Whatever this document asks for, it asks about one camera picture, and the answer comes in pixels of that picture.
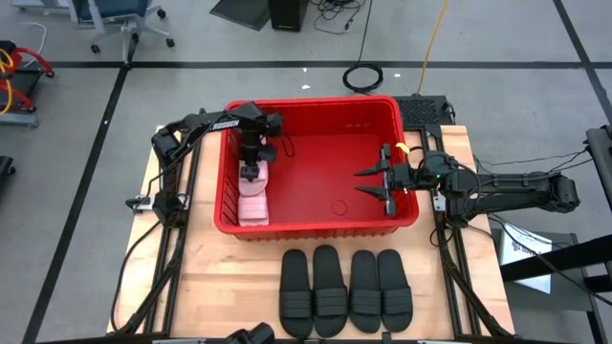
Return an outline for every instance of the yellow cable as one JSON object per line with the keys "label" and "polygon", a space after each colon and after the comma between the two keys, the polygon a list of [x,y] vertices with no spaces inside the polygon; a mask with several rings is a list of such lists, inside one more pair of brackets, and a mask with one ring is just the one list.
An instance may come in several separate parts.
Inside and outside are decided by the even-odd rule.
{"label": "yellow cable", "polygon": [[421,93],[421,87],[423,86],[423,80],[425,79],[425,72],[427,69],[427,62],[429,61],[429,55],[431,54],[431,47],[433,47],[433,41],[436,40],[436,35],[438,34],[438,30],[440,30],[440,23],[442,23],[442,18],[444,18],[444,14],[447,12],[449,2],[450,0],[444,0],[444,6],[440,10],[440,15],[438,16],[436,28],[433,29],[433,34],[431,35],[431,39],[429,40],[429,46],[427,47],[425,61],[423,61],[423,69],[421,70],[421,80],[419,81],[419,88],[417,88],[417,95]]}
{"label": "yellow cable", "polygon": [[[8,68],[12,68],[13,64],[12,64],[12,58],[9,55],[9,53],[7,53],[5,50],[0,49],[0,53],[2,53],[7,60],[9,61],[9,64],[6,64],[4,62],[2,62],[2,60],[0,59],[0,71],[2,71],[2,73],[5,73],[7,70],[5,69],[5,67]],[[0,111],[0,115],[4,115],[6,114],[9,109],[11,108],[12,105],[12,87],[11,87],[11,82],[7,79],[7,92],[9,93],[9,99],[7,101],[7,105],[4,107],[4,109],[2,111]]]}

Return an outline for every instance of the slide sandal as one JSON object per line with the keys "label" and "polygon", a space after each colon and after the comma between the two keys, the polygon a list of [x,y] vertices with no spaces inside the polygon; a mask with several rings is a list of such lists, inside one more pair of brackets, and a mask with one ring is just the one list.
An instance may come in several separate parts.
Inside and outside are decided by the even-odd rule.
{"label": "slide sandal", "polygon": [[313,272],[315,330],[323,338],[329,338],[342,331],[348,313],[346,286],[335,248],[323,245],[315,249]]}
{"label": "slide sandal", "polygon": [[364,333],[375,333],[381,326],[381,291],[376,272],[376,256],[367,250],[353,255],[349,290],[351,322]]}
{"label": "slide sandal", "polygon": [[306,254],[299,249],[283,255],[278,305],[285,332],[294,338],[308,338],[313,331],[312,293]]}
{"label": "slide sandal", "polygon": [[412,321],[412,291],[405,279],[400,253],[386,249],[379,253],[379,282],[382,292],[382,323],[392,333],[408,328]]}

